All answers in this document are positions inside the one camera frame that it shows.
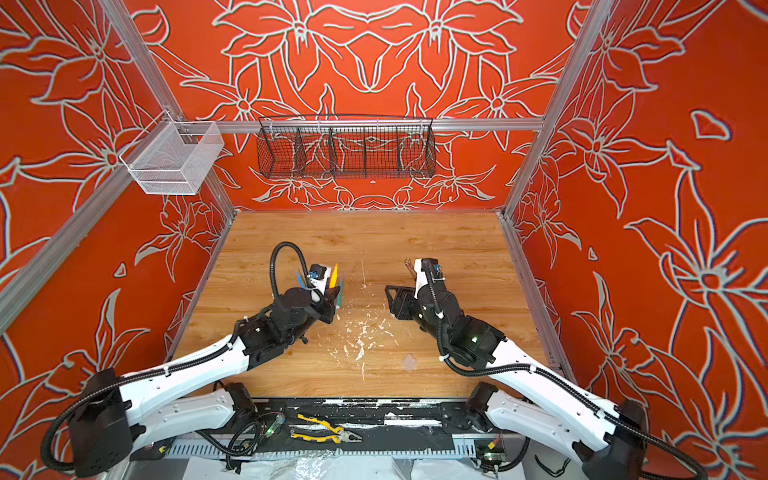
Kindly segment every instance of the yellow plier handle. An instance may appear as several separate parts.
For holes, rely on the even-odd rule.
[[[344,430],[343,427],[335,427],[335,428],[332,427],[331,424],[326,422],[325,420],[319,420],[319,419],[316,419],[314,417],[305,417],[302,414],[299,414],[298,416],[299,416],[300,419],[306,420],[307,422],[319,423],[320,425],[324,426],[325,428],[327,428],[328,430],[330,430],[331,432],[333,432],[333,433],[335,433],[337,435],[340,434]]]
[[[338,435],[328,435],[327,437],[313,437],[311,435],[302,435],[300,433],[291,433],[290,438],[292,439],[302,439],[306,440],[308,442],[319,442],[323,443],[326,440],[331,440],[333,443],[341,443],[341,440],[339,440]]]

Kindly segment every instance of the red floral wallpaper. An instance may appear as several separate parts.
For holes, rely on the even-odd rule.
[[[38,457],[48,423],[94,373],[164,361],[224,223],[205,186],[165,197],[130,185],[2,335],[0,478],[65,477]],[[56,449],[68,451],[66,431]]]
[[[765,45],[764,2],[617,2],[514,215],[579,383],[711,478],[768,472]]]
[[[160,113],[96,0],[0,2],[0,289]]]
[[[588,0],[127,0],[191,120],[543,115]],[[531,132],[439,135],[431,180],[267,180],[252,135],[216,172],[240,208],[496,208]]]

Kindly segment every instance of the pliers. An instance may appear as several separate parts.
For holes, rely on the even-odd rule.
[[[341,443],[341,442],[351,442],[351,443],[357,443],[362,442],[362,437],[360,435],[357,435],[356,433],[350,432],[349,430],[345,430],[344,427],[332,427],[330,423],[328,423],[325,420],[318,420],[313,417],[305,417],[302,414],[298,415],[300,419],[306,420],[307,422],[312,423],[319,423],[320,425],[326,427],[328,430],[334,433],[334,435],[327,435],[324,437],[313,437],[311,435],[304,435],[302,433],[296,433],[293,429],[291,429],[290,432],[290,438],[292,439],[302,439],[306,440],[308,442],[325,442],[326,440],[332,440],[334,443]]]

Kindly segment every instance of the black and white robotic arm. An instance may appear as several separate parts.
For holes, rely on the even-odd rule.
[[[306,287],[279,294],[277,254],[284,247],[299,255]],[[218,429],[235,415],[252,419],[254,405],[241,383],[207,395],[181,398],[222,378],[256,368],[281,355],[317,321],[330,324],[339,287],[329,288],[331,269],[306,268],[296,245],[280,243],[272,252],[270,282],[274,301],[257,315],[235,323],[231,335],[213,345],[151,369],[117,377],[114,369],[96,373],[78,400],[56,418],[41,445],[41,458],[54,470],[78,477],[106,472],[126,456],[161,439]],[[55,433],[67,422],[73,462],[51,452]]]
[[[580,465],[590,480],[635,480],[642,472],[648,444],[677,456],[706,478],[701,465],[672,445],[647,433],[646,412],[635,402],[621,406],[596,396],[532,359],[507,336],[472,316],[445,287],[438,261],[418,259],[411,266],[415,288],[387,286],[390,312],[411,319],[437,339],[439,360],[454,372],[490,376],[525,399],[481,383],[468,401],[477,426],[490,422],[534,439]]]

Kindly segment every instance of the wooden table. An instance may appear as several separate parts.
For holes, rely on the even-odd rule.
[[[254,398],[468,396],[478,379],[451,372],[438,361],[429,334],[389,314],[384,286],[414,283],[405,258],[438,259],[446,286],[468,315],[496,326],[546,364],[492,213],[241,213],[176,357],[230,334],[236,320],[272,303],[270,254],[284,240],[301,248],[308,266],[339,264],[343,303],[332,325],[312,326],[309,345],[297,342],[281,357],[229,379],[245,383]],[[299,268],[291,249],[280,251],[280,292],[297,285]]]

